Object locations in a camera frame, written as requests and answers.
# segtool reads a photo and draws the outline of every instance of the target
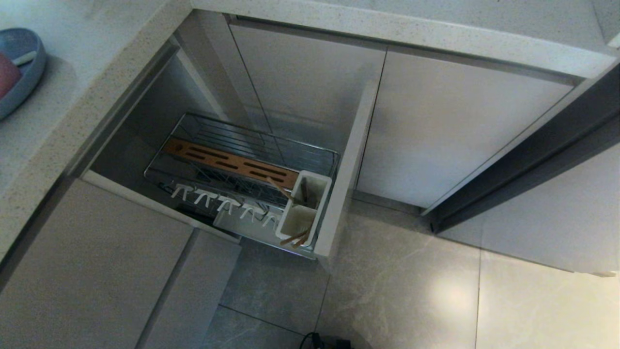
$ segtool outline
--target chopsticks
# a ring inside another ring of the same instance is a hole
[[[280,246],[284,246],[287,243],[292,242],[295,239],[299,239],[299,241],[297,241],[294,245],[293,248],[298,248],[299,246],[301,246],[304,242],[306,242],[306,240],[308,240],[308,237],[310,236],[310,228],[304,230],[303,233],[292,236],[290,238],[287,238],[286,240],[282,240],[280,241]]]
[[[271,177],[267,177],[267,181],[269,183],[271,183],[272,186],[278,188],[278,190],[284,194],[284,196],[286,196],[287,199],[292,200],[293,202],[295,202],[295,199],[291,196],[291,194],[288,193],[288,191],[285,191],[283,187],[281,187],[280,185],[278,185],[278,183],[276,183],[273,178]]]

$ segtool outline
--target pink object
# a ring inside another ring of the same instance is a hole
[[[22,73],[19,71],[19,68],[5,55],[0,53],[0,99],[9,93],[21,77]]]

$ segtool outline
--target black cable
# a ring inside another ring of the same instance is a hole
[[[308,337],[310,337],[311,335],[313,335],[314,332],[310,332],[309,334],[307,334],[304,339],[301,341],[301,344],[299,345],[299,349],[303,349],[304,348],[304,343],[306,342],[306,339],[308,339]]]

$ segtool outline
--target countertop edge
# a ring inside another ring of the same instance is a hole
[[[605,46],[601,50],[609,54],[520,34],[324,2],[192,0],[192,4],[195,9],[430,47],[584,78],[597,77],[616,60]]]
[[[0,260],[106,113],[191,11],[186,0],[158,8],[86,92],[74,99],[38,152],[25,161],[0,199],[4,217],[0,219]]]

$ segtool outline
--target cabinet door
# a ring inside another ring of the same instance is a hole
[[[241,246],[197,230],[186,251],[141,348],[200,348]]]
[[[490,166],[572,89],[569,79],[491,62],[387,54],[357,189],[420,207]]]
[[[0,347],[134,348],[192,228],[80,180],[43,215],[0,293]]]
[[[386,46],[243,21],[231,30],[272,133],[342,154]]]
[[[338,174],[332,187],[332,194],[329,197],[321,229],[314,246],[314,255],[328,271],[332,270],[342,231],[347,222],[351,196],[360,172],[364,144],[366,143],[378,88],[378,79],[368,81],[364,86],[355,113],[355,122],[348,135],[347,147],[342,154]]]
[[[207,107],[185,109],[207,112],[221,120],[265,132],[265,115],[247,75],[233,35],[223,14],[193,11],[175,32],[181,47],[177,55]],[[169,88],[163,89],[174,94]]]

